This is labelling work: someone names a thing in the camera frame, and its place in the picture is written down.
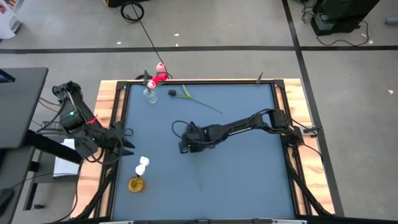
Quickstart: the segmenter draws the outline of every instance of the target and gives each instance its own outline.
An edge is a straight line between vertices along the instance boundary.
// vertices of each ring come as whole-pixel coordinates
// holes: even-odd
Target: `green stem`
[[[200,104],[203,105],[203,106],[207,106],[207,107],[210,108],[210,109],[213,109],[213,110],[215,110],[215,111],[218,111],[218,112],[220,112],[220,113],[223,113],[223,112],[219,111],[218,109],[213,108],[213,107],[211,107],[211,106],[209,106],[209,105],[207,105],[207,104],[205,104],[205,103],[202,103],[201,101],[198,101],[198,100],[196,100],[196,99],[194,99],[194,98],[190,98],[190,99],[193,100],[193,101],[195,101],[195,102],[197,102],[197,103],[200,103]]]

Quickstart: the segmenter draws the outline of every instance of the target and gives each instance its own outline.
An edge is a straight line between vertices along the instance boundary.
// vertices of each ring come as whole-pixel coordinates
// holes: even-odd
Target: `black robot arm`
[[[99,147],[113,152],[118,148],[135,148],[124,138],[124,128],[121,123],[114,123],[108,128],[102,127],[94,114],[83,101],[80,85],[72,81],[54,86],[52,92],[61,104],[58,113],[64,130],[73,136],[76,151],[81,157],[92,156]],[[129,151],[120,154],[131,154]]]
[[[266,114],[269,115],[271,125],[265,123],[262,118]],[[180,153],[202,152],[206,148],[214,148],[218,143],[225,141],[232,135],[252,129],[261,129],[271,134],[282,134],[283,139],[290,146],[303,144],[300,129],[287,122],[282,110],[264,109],[248,118],[225,125],[212,124],[201,128],[191,122],[179,143]]]

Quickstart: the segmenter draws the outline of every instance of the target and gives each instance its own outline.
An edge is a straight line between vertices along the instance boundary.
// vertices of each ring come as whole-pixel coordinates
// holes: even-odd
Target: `concrete floor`
[[[301,46],[319,46],[302,5],[288,0]],[[293,46],[282,0],[151,0],[144,2],[143,24],[158,47],[264,45]],[[18,12],[25,22],[18,36],[1,49],[150,47],[139,24],[127,24],[100,0],[29,0]],[[398,15],[398,2],[382,0],[365,18],[372,45],[398,45],[398,26],[384,25]],[[335,34],[325,42],[362,42],[363,30]],[[301,78],[292,51],[161,52],[175,78]],[[303,52],[315,95],[341,202],[347,217],[398,220],[398,52]],[[159,59],[153,52],[85,54],[0,54],[0,67],[48,67],[50,88],[73,80],[93,109],[101,80],[132,79]],[[34,119],[53,114],[38,106]],[[40,184],[34,203],[42,210],[17,209],[13,223],[52,222],[72,207],[74,183]]]

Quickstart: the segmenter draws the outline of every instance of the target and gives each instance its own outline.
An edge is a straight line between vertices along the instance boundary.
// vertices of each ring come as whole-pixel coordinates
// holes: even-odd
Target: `blue table surface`
[[[175,120],[198,126],[227,124],[264,108],[275,108],[271,86],[186,85],[198,100],[174,98],[171,89],[183,94],[181,85],[157,87],[158,101],[147,102],[144,86],[133,85],[125,128],[136,148],[119,164],[113,220],[195,220],[233,218],[292,218],[292,197],[277,134],[252,130],[231,136],[214,149],[180,154],[180,139],[171,132]],[[268,116],[264,121],[269,123]],[[176,124],[182,134],[184,124]],[[128,180],[135,175],[139,158],[150,164],[142,176],[143,192],[131,193]]]

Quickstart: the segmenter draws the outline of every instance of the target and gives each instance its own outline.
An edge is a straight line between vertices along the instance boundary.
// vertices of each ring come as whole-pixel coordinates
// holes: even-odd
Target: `clear glass bottle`
[[[150,88],[145,88],[144,96],[147,98],[149,103],[156,103],[156,101],[157,101],[156,90],[151,90]]]

